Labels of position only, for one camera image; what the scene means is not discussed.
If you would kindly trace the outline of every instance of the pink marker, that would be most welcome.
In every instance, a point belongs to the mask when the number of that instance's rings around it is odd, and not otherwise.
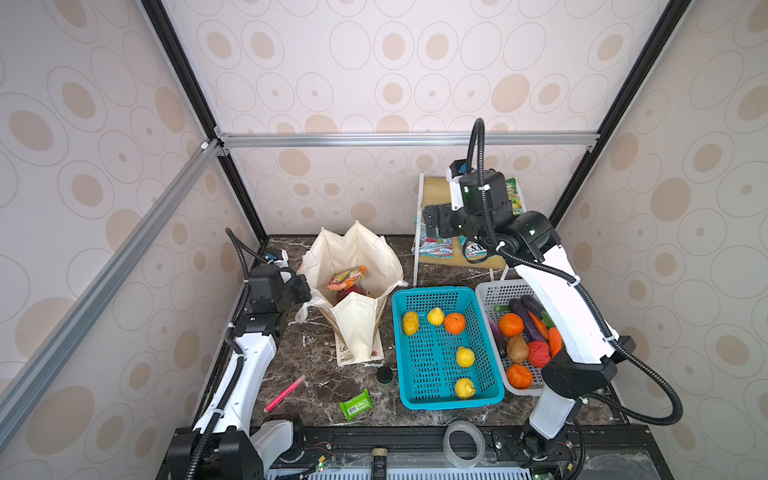
[[[272,412],[276,406],[280,404],[293,390],[295,390],[299,385],[301,385],[301,382],[304,381],[304,375],[299,377],[297,381],[294,383],[291,383],[290,386],[283,391],[283,393],[280,393],[276,399],[274,399],[270,404],[266,407],[264,407],[264,413]]]

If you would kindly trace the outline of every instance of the lemon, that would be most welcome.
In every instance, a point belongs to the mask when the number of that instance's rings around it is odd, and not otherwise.
[[[411,336],[419,331],[419,315],[416,312],[406,312],[402,316],[402,331]]]
[[[445,314],[440,310],[439,307],[435,307],[432,310],[429,310],[429,313],[427,314],[427,321],[430,322],[432,325],[442,325],[443,320],[445,320]]]
[[[456,350],[456,363],[462,368],[467,368],[475,364],[475,352],[470,349],[460,346]]]
[[[456,391],[456,395],[462,399],[470,399],[475,396],[475,384],[470,379],[458,379],[456,385],[453,387]]]

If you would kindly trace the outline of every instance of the dark brown marble surface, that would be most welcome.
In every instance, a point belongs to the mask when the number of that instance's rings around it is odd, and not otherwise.
[[[270,247],[286,250],[290,266],[296,269],[301,263],[301,256],[313,241],[312,237],[279,237],[270,240]],[[398,254],[405,280],[410,283],[413,278],[413,255],[410,253],[413,238],[391,237],[387,238],[387,242]],[[489,280],[487,269],[419,264],[419,286],[456,285],[474,289],[478,283]],[[468,420],[476,425],[522,425],[534,407],[537,397],[515,396],[507,392],[500,403],[477,409],[434,412],[407,409],[400,402],[398,387],[389,394],[382,394],[376,390],[375,384],[376,369],[381,365],[391,366],[395,371],[397,367],[391,296],[379,329],[384,360],[345,367],[336,364],[333,331],[319,310],[310,307],[310,315],[304,323],[294,321],[295,310],[289,316],[287,325],[283,326],[277,354],[266,370],[253,409],[251,424],[254,427],[260,425],[266,416],[264,406],[301,375],[306,375],[304,384],[283,400],[273,410],[273,414],[299,413],[304,425],[308,426],[434,426],[447,425],[457,419]],[[339,403],[351,399],[366,387],[374,409],[347,422]],[[578,418],[585,425],[618,423],[613,420],[607,407],[595,402],[582,408]]]

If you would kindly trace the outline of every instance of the black bottle cap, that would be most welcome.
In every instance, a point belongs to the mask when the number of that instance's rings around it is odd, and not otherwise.
[[[376,370],[376,381],[379,383],[389,383],[392,381],[393,377],[394,374],[392,373],[392,369],[388,366],[380,366],[379,369]]]

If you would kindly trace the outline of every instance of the snack packet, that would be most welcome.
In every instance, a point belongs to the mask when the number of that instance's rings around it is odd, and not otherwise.
[[[337,273],[331,279],[331,283],[328,284],[328,290],[335,290],[337,292],[340,290],[347,290],[352,287],[352,285],[362,280],[365,273],[365,265],[356,266],[355,268],[350,268],[349,270]]]
[[[368,396],[368,389],[365,389],[361,394],[352,398],[351,400],[341,402],[339,407],[341,407],[341,411],[344,412],[344,416],[348,422],[349,420],[354,419],[360,413],[372,409],[373,404],[371,403],[371,397]]]

